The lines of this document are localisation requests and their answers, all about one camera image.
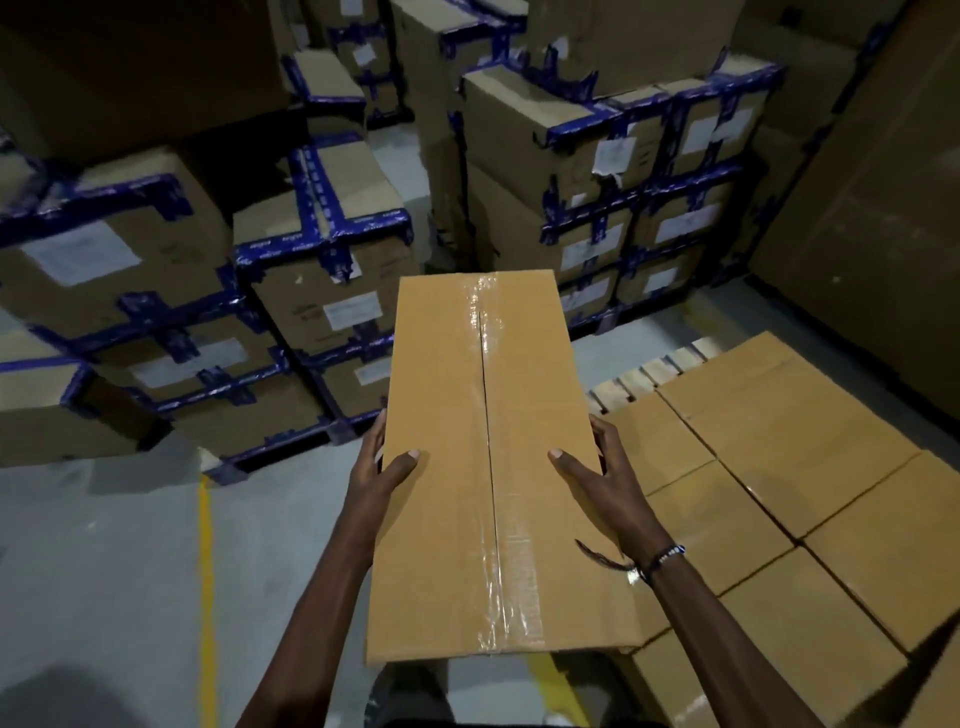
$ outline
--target bracelet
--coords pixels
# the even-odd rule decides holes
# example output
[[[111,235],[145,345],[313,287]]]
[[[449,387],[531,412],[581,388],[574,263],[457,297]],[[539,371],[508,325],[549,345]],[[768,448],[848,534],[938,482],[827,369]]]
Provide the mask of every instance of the bracelet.
[[[650,566],[647,567],[646,571],[640,567],[637,567],[636,571],[640,578],[643,579],[643,583],[648,587],[651,587],[653,586],[654,571],[663,566],[663,562],[665,562],[671,556],[682,556],[685,553],[686,548],[678,544],[674,544],[670,548],[661,551],[657,556],[654,556],[653,561],[650,562]]]

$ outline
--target forearm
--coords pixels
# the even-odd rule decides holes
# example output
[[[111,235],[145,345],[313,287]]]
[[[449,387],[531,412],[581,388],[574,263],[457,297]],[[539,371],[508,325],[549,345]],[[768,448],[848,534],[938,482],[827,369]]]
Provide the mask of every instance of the forearm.
[[[324,724],[366,572],[335,528],[238,728]]]
[[[628,555],[646,567],[671,544],[658,523],[648,524]],[[683,556],[667,559],[652,581],[720,725],[822,726]]]

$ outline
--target person's left hand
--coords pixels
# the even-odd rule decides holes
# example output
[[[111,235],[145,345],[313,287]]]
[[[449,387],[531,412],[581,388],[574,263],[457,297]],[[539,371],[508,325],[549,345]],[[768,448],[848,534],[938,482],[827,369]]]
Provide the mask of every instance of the person's left hand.
[[[335,529],[347,540],[351,553],[361,559],[367,569],[373,563],[376,534],[387,515],[390,494],[413,472],[420,458],[419,450],[404,452],[381,473],[376,454],[383,447],[386,429],[387,410],[384,409],[364,435],[360,454],[350,471],[347,497]]]

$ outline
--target wooden pallet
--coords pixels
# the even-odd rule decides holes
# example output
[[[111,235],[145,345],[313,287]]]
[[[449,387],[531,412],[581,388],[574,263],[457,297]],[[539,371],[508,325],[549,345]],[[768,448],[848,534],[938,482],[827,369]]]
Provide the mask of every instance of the wooden pallet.
[[[641,367],[598,384],[587,392],[590,414],[605,415],[625,407],[720,353],[722,350],[716,341],[705,336],[667,356],[648,361]]]

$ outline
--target yellow floor line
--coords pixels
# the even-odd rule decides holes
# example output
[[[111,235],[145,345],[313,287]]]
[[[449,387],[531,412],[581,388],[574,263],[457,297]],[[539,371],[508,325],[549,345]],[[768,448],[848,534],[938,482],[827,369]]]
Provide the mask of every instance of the yellow floor line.
[[[553,656],[549,653],[527,655],[527,667],[537,681],[543,707],[549,713],[561,713],[574,725],[589,728],[587,713],[584,711],[576,693],[570,687],[566,675],[557,669]]]
[[[200,728],[217,728],[217,637],[213,621],[212,483],[201,475],[197,489],[197,529],[200,544]]]

